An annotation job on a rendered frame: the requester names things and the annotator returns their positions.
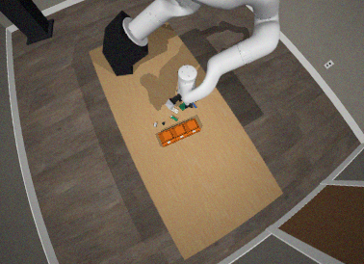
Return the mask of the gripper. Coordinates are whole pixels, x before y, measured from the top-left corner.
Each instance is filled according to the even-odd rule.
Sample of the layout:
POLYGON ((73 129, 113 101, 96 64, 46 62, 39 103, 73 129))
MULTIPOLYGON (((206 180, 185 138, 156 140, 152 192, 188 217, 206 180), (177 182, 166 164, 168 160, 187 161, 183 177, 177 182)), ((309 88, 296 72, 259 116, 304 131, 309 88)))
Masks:
MULTIPOLYGON (((183 101, 183 100, 182 100, 182 98, 181 98, 181 99, 179 99, 179 102, 181 102, 181 101, 183 101)), ((184 103, 185 103, 185 102, 184 102, 184 103)), ((193 107, 194 107, 192 103, 185 103, 185 104, 186 104, 186 105, 185 105, 185 109, 186 109, 186 108, 189 108, 189 107, 190 107, 190 108, 193 108, 193 107)))

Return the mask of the orange rack of bins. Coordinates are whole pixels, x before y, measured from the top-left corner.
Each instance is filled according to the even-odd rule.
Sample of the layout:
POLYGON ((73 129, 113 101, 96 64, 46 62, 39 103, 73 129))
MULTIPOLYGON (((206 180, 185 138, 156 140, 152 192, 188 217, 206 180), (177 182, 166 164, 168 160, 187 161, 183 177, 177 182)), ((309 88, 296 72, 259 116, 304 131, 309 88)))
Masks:
POLYGON ((171 145, 177 141, 187 138, 201 129, 196 121, 196 119, 191 119, 177 126, 172 127, 164 132, 159 133, 159 138, 163 147, 171 145))

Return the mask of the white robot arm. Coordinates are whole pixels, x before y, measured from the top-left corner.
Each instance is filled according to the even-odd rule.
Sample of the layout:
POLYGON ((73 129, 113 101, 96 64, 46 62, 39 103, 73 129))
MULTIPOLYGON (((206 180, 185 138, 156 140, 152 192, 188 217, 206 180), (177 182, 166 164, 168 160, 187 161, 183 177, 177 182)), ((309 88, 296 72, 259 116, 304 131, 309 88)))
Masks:
POLYGON ((251 6, 254 15, 253 33, 250 38, 210 58, 206 76, 198 87, 195 84, 196 69, 190 65, 180 67, 179 94, 169 98, 166 103, 170 110, 181 98, 185 103, 193 103, 206 97, 216 87, 223 74, 272 53, 279 41, 279 0, 155 0, 134 19, 125 17, 122 21, 123 29, 135 44, 146 46, 147 36, 171 18, 196 13, 202 3, 223 10, 235 10, 243 5, 251 6))

